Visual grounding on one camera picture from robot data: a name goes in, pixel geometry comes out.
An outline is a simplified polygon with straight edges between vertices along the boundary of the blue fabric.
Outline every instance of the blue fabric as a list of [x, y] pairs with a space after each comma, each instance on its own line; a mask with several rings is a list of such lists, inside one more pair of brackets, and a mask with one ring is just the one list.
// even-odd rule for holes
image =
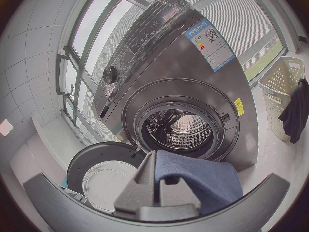
[[238, 173], [231, 164], [159, 150], [154, 173], [156, 195], [160, 180], [171, 176], [185, 180], [201, 202], [201, 215], [220, 210], [243, 196]]

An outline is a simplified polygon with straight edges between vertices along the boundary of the light fixture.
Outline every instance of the light fixture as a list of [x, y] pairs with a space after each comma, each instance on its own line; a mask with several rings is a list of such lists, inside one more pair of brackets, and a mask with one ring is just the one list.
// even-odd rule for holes
[[13, 129], [13, 126], [8, 122], [7, 119], [3, 120], [3, 122], [0, 124], [0, 133], [3, 136], [6, 136], [11, 130]]

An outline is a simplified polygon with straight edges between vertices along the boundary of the navy cloth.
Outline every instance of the navy cloth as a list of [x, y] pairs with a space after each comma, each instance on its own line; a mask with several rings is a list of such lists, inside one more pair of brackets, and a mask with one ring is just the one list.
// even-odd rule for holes
[[220, 210], [243, 196], [238, 173], [231, 164], [159, 150], [154, 173], [156, 195], [160, 180], [172, 176], [182, 177], [198, 197], [201, 215]]
[[278, 117], [283, 121], [283, 129], [290, 136], [291, 143], [296, 143], [306, 126], [309, 115], [309, 85], [306, 79], [300, 79], [291, 93], [291, 102]]

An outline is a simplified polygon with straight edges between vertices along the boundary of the energy label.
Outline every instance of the energy label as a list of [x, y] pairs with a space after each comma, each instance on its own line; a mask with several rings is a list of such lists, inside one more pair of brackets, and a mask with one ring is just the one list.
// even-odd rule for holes
[[206, 19], [189, 29], [185, 35], [215, 72], [235, 57], [224, 39]]

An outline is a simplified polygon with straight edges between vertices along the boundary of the grass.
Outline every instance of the grass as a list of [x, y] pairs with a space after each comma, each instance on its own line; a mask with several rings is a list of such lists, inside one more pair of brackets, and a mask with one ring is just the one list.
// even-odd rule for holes
[[246, 72], [246, 77], [248, 81], [257, 76], [265, 67], [267, 67], [270, 62], [278, 55], [278, 53], [282, 50], [281, 42], [278, 41], [272, 49], [269, 50], [266, 55], [261, 58], [258, 62], [256, 62], [252, 67], [250, 67]]

